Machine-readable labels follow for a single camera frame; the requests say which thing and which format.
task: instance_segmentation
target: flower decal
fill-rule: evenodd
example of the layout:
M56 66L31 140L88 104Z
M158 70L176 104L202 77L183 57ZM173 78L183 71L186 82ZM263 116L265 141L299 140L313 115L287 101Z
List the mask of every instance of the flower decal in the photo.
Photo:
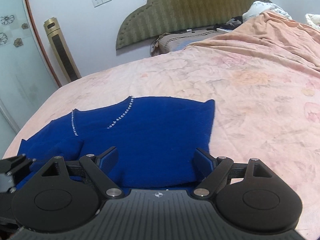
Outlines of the flower decal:
M288 83L288 82L290 82L291 83L291 78L288 76L288 75L283 75L282 77L281 77L281 79L282 79L282 82L283 83Z
M320 82L317 80L309 79L309 82L306 84L307 88L320 90Z
M0 17L0 21L1 21L1 24L3 25L8 25L10 23L13 23L14 21L14 15L10 15L10 16L3 16L3 17Z
M315 95L315 91L310 88L303 88L301 92L307 97L313 97Z
M22 24L22 25L21 25L21 28L25 30L25 29L28 29L28 28L29 28L29 26L28 26L28 24L27 24L27 23L24 23L24 24Z
M320 122L320 105L306 102L304 105L304 115L309 122Z
M0 33L0 46L7 43L8 37L4 33Z
M22 39L21 39L21 38L17 38L17 39L14 41L13 44L14 44L14 46L15 46L16 48L23 46Z
M268 85L269 82L269 76L260 72L237 71L233 78L233 82L239 85Z
M217 64L218 68L228 69L234 66L244 66L250 59L249 56L245 55L232 55L227 57L212 57L212 60Z

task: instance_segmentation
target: green headboard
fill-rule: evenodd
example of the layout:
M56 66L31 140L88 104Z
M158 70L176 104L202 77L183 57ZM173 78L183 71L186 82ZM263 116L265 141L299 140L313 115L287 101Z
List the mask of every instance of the green headboard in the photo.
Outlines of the green headboard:
M116 49L162 33L225 23L244 14L254 1L269 0L148 0L122 23Z

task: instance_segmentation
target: metal screw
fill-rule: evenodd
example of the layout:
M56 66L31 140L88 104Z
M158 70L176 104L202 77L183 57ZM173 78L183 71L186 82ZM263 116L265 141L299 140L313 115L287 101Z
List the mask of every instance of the metal screw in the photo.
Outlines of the metal screw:
M122 194L122 191L118 188L110 188L106 191L106 194L110 197L118 197Z
M210 194L210 191L205 188L197 188L193 191L193 193L199 197L205 197Z
M9 189L9 192L10 193L13 193L13 192L15 192L17 189L15 188L15 187L12 187L11 189Z

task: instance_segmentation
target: pink bedsheet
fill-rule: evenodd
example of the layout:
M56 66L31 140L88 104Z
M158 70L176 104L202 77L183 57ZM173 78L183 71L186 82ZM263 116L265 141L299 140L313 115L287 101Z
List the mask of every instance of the pink bedsheet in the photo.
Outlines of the pink bedsheet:
M297 231L320 236L320 33L264 12L235 31L185 50L95 73L56 91L16 136L17 154L51 120L128 95L214 99L213 156L260 158L301 197Z

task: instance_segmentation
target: blue gripper pad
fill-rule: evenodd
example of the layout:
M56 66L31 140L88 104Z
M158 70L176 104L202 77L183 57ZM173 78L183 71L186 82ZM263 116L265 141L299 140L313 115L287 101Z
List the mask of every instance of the blue gripper pad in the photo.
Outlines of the blue gripper pad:
M205 178L213 171L212 161L199 150L195 150L193 161Z
M109 172L113 169L113 167L117 164L118 160L119 153L117 148L114 148L110 153L102 157L100 159L100 162L97 163L97 165L99 169L103 171L104 174L108 175Z

